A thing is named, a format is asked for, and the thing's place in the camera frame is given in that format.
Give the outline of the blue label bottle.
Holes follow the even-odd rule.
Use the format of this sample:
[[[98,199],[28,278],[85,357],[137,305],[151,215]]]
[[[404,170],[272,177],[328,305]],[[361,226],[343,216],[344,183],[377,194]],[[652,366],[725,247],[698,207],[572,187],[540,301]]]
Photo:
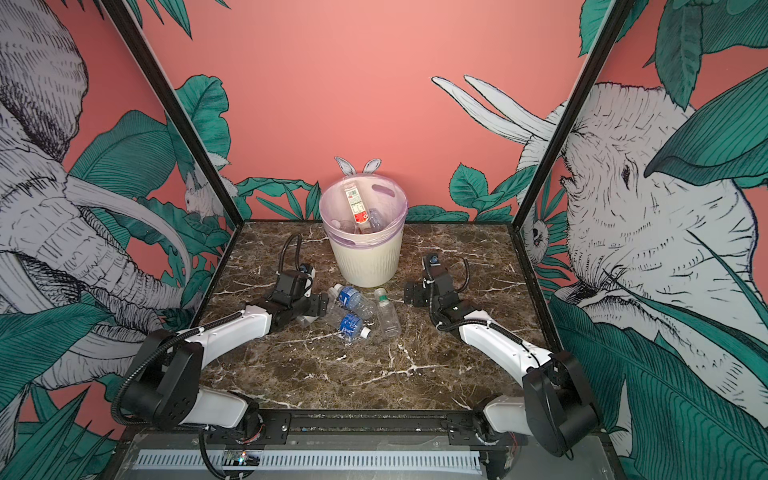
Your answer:
[[[330,304],[344,311],[354,313],[363,320],[371,319],[376,313],[376,304],[353,286],[336,284],[327,290]]]
[[[343,307],[333,307],[322,319],[327,322],[347,343],[368,339],[372,330],[355,313]]]

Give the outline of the green neck bottle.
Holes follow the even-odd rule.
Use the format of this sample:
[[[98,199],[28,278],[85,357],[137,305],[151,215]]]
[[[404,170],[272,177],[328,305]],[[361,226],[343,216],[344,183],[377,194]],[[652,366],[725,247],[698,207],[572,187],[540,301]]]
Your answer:
[[[374,296],[378,306],[379,330],[386,339],[394,339],[401,335],[401,325],[392,301],[385,288],[377,288]]]

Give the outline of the clear bottle red white label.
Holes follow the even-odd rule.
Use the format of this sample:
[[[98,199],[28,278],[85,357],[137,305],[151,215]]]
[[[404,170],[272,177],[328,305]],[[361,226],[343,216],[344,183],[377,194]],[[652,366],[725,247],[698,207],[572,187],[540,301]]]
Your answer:
[[[369,233],[371,231],[369,214],[357,184],[347,182],[344,184],[343,190],[356,230],[362,234]]]

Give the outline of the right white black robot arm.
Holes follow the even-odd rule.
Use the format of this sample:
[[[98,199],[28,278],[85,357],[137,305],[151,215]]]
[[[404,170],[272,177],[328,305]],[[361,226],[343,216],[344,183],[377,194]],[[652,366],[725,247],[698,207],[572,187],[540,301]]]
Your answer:
[[[520,398],[502,395],[480,407],[477,430],[483,442],[523,434],[550,454],[564,456],[601,425],[581,363],[565,350],[553,353],[522,339],[462,299],[468,284],[455,287],[449,270],[435,256],[427,257],[423,279],[406,284],[404,302],[425,308],[438,331],[486,355],[522,388]]]

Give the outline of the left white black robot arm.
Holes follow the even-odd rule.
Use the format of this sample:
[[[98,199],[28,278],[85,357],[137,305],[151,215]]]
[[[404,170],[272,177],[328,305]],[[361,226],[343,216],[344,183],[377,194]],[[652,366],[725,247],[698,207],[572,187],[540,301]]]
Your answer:
[[[315,269],[302,264],[278,274],[273,290],[233,314],[181,332],[151,332],[111,402],[119,424],[172,430],[181,425],[257,429],[255,401],[203,387],[201,373],[214,360],[303,316],[325,313],[328,296],[313,294]]]

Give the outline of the white ribbed trash bin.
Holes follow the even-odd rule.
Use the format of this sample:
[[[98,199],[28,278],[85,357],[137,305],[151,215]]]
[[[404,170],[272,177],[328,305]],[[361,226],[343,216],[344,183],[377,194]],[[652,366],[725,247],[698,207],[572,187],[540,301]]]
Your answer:
[[[399,265],[403,231],[374,246],[353,246],[350,240],[327,234],[336,263],[349,284],[379,287],[391,280]]]

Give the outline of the pink bin liner bag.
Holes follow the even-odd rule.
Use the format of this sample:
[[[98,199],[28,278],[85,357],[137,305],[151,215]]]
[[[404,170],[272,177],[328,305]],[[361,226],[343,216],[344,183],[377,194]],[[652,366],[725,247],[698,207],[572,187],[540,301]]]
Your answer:
[[[347,182],[357,184],[367,210],[376,208],[389,221],[388,226],[374,233],[362,234],[356,230],[345,198],[343,186]],[[376,174],[347,176],[332,184],[322,194],[319,213],[326,234],[350,240],[353,246],[374,246],[384,242],[404,226],[408,201],[403,189],[392,179]]]

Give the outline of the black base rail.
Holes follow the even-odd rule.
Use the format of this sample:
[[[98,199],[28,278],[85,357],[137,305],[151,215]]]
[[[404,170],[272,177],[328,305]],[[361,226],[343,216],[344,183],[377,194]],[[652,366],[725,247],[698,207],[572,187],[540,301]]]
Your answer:
[[[561,456],[599,425],[591,409],[563,418],[529,414],[520,406],[494,405],[501,419],[493,426],[482,411],[474,410],[276,410],[263,409],[258,428],[249,434],[217,427],[216,443],[235,448],[285,445],[290,435],[437,435],[451,445],[500,447],[533,439],[545,450]]]

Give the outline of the left black frame post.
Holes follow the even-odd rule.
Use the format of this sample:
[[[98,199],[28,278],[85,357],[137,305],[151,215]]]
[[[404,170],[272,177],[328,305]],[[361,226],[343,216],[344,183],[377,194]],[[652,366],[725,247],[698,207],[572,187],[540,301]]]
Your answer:
[[[235,228],[241,228],[245,223],[244,219],[240,215],[231,195],[227,192],[189,115],[181,105],[157,57],[147,44],[129,7],[124,1],[116,0],[101,1],[101,4],[161,102],[165,112],[169,115],[171,123],[182,139],[182,143],[192,154],[196,164],[209,181],[217,199],[233,221]]]

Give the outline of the black frame post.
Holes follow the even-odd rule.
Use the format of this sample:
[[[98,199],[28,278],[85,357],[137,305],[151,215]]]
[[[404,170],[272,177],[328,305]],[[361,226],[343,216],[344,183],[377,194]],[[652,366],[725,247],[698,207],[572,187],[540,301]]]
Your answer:
[[[171,123],[182,139],[182,143],[192,154],[196,164],[209,181],[217,199],[233,221],[235,228],[241,228],[245,223],[244,219],[240,215],[231,195],[227,192],[189,115],[181,105],[157,57],[147,44],[129,7],[124,1],[116,0],[101,1],[101,4],[161,102],[165,112],[169,115]]]
[[[522,229],[524,220],[531,211],[538,192],[541,190],[547,179],[549,171],[553,167],[555,161],[560,157],[561,150],[565,145],[567,137],[578,119],[578,116],[589,97],[590,90],[595,84],[634,4],[635,2],[631,0],[612,2],[611,8],[604,19],[599,35],[595,40],[573,92],[566,102],[565,109],[556,126],[553,137],[548,141],[547,149],[536,169],[532,182],[523,199],[523,203],[514,218],[512,229],[515,233]]]

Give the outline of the right black frame post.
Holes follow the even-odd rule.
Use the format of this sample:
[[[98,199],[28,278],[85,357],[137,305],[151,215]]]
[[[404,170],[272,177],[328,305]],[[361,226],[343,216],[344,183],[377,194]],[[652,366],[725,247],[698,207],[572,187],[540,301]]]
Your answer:
[[[512,229],[515,233],[522,229],[524,220],[531,211],[538,192],[541,190],[547,179],[549,171],[553,167],[555,161],[560,157],[561,150],[565,145],[567,137],[578,119],[578,116],[589,97],[590,90],[595,84],[634,4],[635,2],[631,0],[612,2],[611,8],[604,19],[599,35],[595,40],[573,92],[566,102],[565,109],[556,126],[553,137],[548,141],[547,149],[536,169],[532,182],[523,199],[523,203],[514,218]]]

